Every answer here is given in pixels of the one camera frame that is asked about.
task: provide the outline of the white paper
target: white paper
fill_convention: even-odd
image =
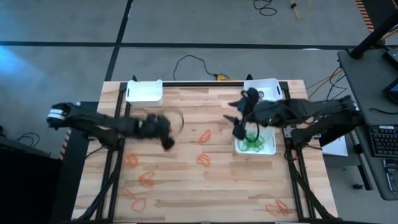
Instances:
[[[346,138],[344,136],[322,147],[322,153],[335,156],[348,156]]]

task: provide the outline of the desk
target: desk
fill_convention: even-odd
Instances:
[[[302,80],[287,83],[292,98],[307,98]],[[114,116],[120,84],[104,83],[99,113]],[[123,159],[134,153],[138,156],[138,166],[130,169],[125,162],[122,164],[114,222],[297,221],[282,131],[276,130],[277,152],[273,156],[234,153],[233,125],[223,114],[239,115],[228,102],[240,99],[241,90],[242,86],[164,87],[162,106],[182,110],[184,129],[170,152],[164,152],[157,141],[126,140]],[[125,107],[123,100],[121,111]],[[211,131],[211,139],[199,145],[198,139],[207,129]],[[310,144],[319,147],[318,141]],[[88,152],[99,147],[98,142],[91,142]],[[209,156],[209,167],[197,164],[197,157],[202,153]],[[85,161],[73,218],[82,215],[100,191],[106,155],[106,150],[98,151]],[[313,192],[337,217],[322,152],[308,148],[303,151],[303,157]],[[155,184],[151,188],[137,181],[147,171],[155,172]],[[300,195],[304,214],[308,216],[303,192]],[[132,210],[135,198],[145,199],[143,211]],[[276,199],[288,207],[285,215],[266,211],[266,205],[275,205]],[[104,216],[108,214],[108,207],[105,200]]]
[[[382,94],[382,90],[398,77],[397,70],[383,59],[384,52],[385,50],[381,49],[368,50],[359,60],[351,58],[347,51],[338,52],[340,64],[355,100],[364,115],[366,124],[370,126],[391,124],[398,118],[398,115],[369,111],[372,107],[387,111],[397,110],[397,106],[387,101]],[[381,197],[384,200],[398,200],[398,194],[389,190],[383,158],[372,156],[372,145],[369,142],[367,128],[358,127],[355,132]]]

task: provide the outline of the white container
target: white container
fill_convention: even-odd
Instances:
[[[135,82],[128,81],[126,101],[134,107],[162,106],[163,81]]]
[[[253,87],[257,91],[262,91],[264,93],[264,96],[261,100],[277,101],[284,97],[282,94],[282,89],[279,86],[279,81],[276,78],[244,81],[243,89],[248,90],[250,87]]]
[[[250,87],[255,88],[257,91],[263,92],[261,100],[277,101],[283,98],[282,89],[279,86],[279,81],[276,78],[267,78],[262,80],[247,80],[243,83],[243,89],[248,90]],[[256,128],[246,126],[246,131],[257,132]],[[262,127],[260,126],[260,136],[264,139],[262,149],[258,152],[253,150],[242,151],[239,145],[242,145],[243,141],[238,139],[234,140],[235,151],[238,154],[260,154],[260,155],[273,155],[276,153],[275,143],[275,128],[273,127]]]

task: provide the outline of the black metal frame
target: black metal frame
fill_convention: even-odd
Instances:
[[[287,82],[279,82],[281,89],[284,91],[284,96],[288,100],[290,99],[290,93],[289,93],[289,86]],[[164,87],[172,87],[172,86],[243,86],[242,81],[231,81],[231,82],[165,82],[163,83]],[[118,99],[116,103],[116,109],[115,109],[115,118],[119,117],[120,112],[121,112],[121,107],[123,104],[123,96],[125,94],[127,87],[126,82],[122,82],[119,86],[119,94],[118,94]],[[131,105],[129,103],[126,104],[126,109],[124,112],[124,115],[127,116],[130,114],[131,110]],[[292,181],[292,190],[293,190],[293,195],[294,195],[294,200],[295,200],[295,206],[297,210],[297,216],[298,220],[304,219],[303,215],[303,208],[302,208],[302,203],[301,203],[301,198],[300,198],[300,193],[299,193],[299,188],[298,188],[298,183],[297,179],[294,178],[293,173],[296,172],[296,168],[294,167],[293,162],[293,157],[292,157],[292,150],[289,148],[289,144],[287,142],[287,139],[284,137],[285,141],[285,150],[287,152],[288,156],[288,166],[289,166],[289,173],[290,173],[290,179]],[[104,166],[104,174],[103,174],[103,179],[102,179],[102,184],[101,184],[101,189],[106,188],[106,190],[101,190],[101,193],[97,195],[95,198],[94,202],[91,204],[91,206],[94,206],[96,209],[96,216],[94,220],[87,220],[90,219],[90,216],[86,216],[82,220],[78,220],[78,223],[107,223],[113,222],[114,218],[114,209],[116,206],[116,197],[118,194],[118,184],[119,184],[119,176],[120,176],[120,171],[121,171],[121,162],[123,159],[123,152],[124,152],[124,144],[126,142],[125,138],[120,138],[118,139],[118,148],[117,149],[109,149],[107,156],[106,156],[106,162]],[[113,152],[117,151],[117,158],[116,158],[116,164],[114,167],[114,173],[109,176],[109,173],[111,172],[111,161],[113,158]],[[299,152],[300,156],[298,159],[298,164],[300,166],[300,173],[302,176],[302,179],[304,183],[308,186],[309,188],[309,181],[307,177],[307,171],[305,168],[305,163],[304,159],[302,156],[302,153]],[[109,200],[109,211],[108,211],[108,216],[106,218],[103,218],[103,209],[104,209],[104,196],[106,195],[108,189],[113,185],[112,192],[111,192],[111,197]],[[308,214],[310,216],[309,219],[314,219],[316,218],[315,216],[315,210],[314,207],[310,201],[310,199],[305,196],[306,201],[307,201],[307,207],[308,207]]]

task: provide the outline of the gray desk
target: gray desk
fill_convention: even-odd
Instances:
[[[362,59],[355,60],[348,55],[347,51],[338,52],[340,64],[356,102],[366,124],[370,126],[398,124],[398,115],[369,111],[372,107],[398,111],[398,106],[388,102],[381,93],[388,84],[398,78],[398,71],[382,58],[383,53],[384,50],[368,50]],[[382,164],[383,158],[372,156],[367,127],[358,127],[355,132],[381,197],[384,200],[398,200],[398,194],[389,190]]]

